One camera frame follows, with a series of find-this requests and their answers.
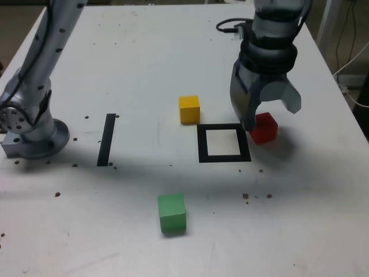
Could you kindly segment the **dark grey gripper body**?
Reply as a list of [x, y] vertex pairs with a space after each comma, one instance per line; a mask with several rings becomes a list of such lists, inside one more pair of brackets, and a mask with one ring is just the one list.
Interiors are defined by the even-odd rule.
[[271, 83], [272, 81], [282, 81], [288, 83], [288, 71], [284, 65], [276, 65], [273, 63], [242, 64], [242, 83], [245, 87], [252, 87], [258, 83]]

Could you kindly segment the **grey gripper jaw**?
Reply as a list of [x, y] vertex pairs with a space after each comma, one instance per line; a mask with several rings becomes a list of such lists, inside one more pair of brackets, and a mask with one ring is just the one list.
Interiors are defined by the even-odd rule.
[[301, 96], [289, 81], [273, 81], [260, 91], [261, 102], [282, 101], [284, 107], [296, 114], [302, 106]]
[[240, 59], [237, 59], [232, 70], [230, 98], [245, 131], [252, 131], [255, 128], [255, 113], [261, 103], [260, 89], [260, 75], [250, 71], [242, 65]]

